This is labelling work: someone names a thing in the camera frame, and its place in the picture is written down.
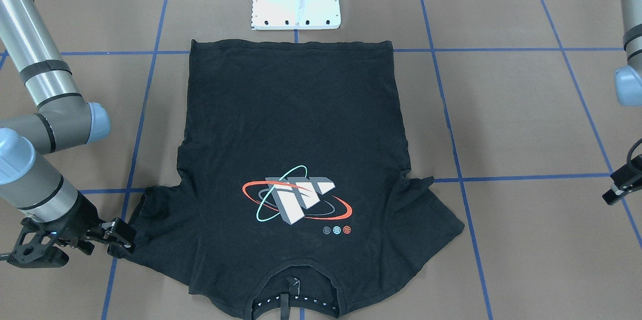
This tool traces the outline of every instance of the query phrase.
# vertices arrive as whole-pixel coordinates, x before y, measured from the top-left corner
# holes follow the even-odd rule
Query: printed graphic on shirt
[[[304,172],[302,177],[290,176],[299,169]],[[247,192],[248,188],[253,186],[267,186],[259,191],[259,200],[252,198]],[[300,219],[344,220],[350,217],[353,214],[353,208],[346,201],[334,195],[331,196],[334,201],[330,196],[325,196],[323,199],[319,197],[334,188],[335,183],[328,178],[308,178],[307,167],[301,165],[287,171],[279,178],[248,182],[243,185],[243,194],[259,205],[256,210],[256,219],[259,222],[266,222],[280,215],[286,224],[292,225]],[[336,215],[340,211],[337,210],[339,204],[345,208],[345,212]],[[262,218],[261,210],[264,208],[276,213]]]

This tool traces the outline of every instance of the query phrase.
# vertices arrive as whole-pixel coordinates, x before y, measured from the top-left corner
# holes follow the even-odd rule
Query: black cable
[[[637,142],[635,142],[635,144],[633,144],[633,147],[631,147],[631,149],[628,150],[628,153],[626,154],[626,166],[628,166],[629,169],[637,172],[638,174],[642,174],[642,169],[638,169],[638,167],[635,167],[633,165],[631,157],[633,156],[633,151],[635,151],[635,149],[638,146],[640,146],[640,144],[642,144],[642,138],[638,139]]]

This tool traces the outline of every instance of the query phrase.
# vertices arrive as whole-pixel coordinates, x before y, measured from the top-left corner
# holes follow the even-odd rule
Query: black t-shirt
[[[192,41],[177,187],[151,187],[126,255],[251,320],[339,317],[399,291],[463,230],[407,179],[390,42]]]

